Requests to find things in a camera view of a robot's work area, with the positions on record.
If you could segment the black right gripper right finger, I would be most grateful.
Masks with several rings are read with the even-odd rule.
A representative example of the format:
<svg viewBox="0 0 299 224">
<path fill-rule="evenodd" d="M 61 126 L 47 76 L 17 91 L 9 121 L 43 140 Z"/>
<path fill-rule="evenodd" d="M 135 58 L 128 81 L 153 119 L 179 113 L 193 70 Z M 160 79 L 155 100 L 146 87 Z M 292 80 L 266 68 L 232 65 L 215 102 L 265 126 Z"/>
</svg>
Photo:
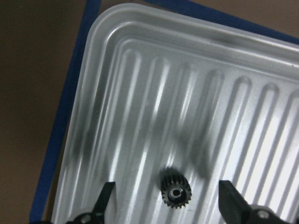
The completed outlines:
<svg viewBox="0 0 299 224">
<path fill-rule="evenodd" d="M 264 206 L 253 207 L 228 180 L 219 181 L 218 207 L 227 224 L 283 224 L 275 213 Z"/>
</svg>

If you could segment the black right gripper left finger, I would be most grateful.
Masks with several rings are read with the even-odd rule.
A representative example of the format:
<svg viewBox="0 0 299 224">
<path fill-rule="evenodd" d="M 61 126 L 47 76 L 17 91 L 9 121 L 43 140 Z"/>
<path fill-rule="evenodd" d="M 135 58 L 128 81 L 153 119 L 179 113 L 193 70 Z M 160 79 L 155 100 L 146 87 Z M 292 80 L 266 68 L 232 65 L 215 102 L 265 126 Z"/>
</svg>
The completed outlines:
<svg viewBox="0 0 299 224">
<path fill-rule="evenodd" d="M 104 224 L 105 212 L 107 210 L 115 182 L 106 182 L 99 194 L 99 197 L 91 212 L 84 212 L 76 216 L 72 221 L 67 221 L 67 224 Z"/>
</svg>

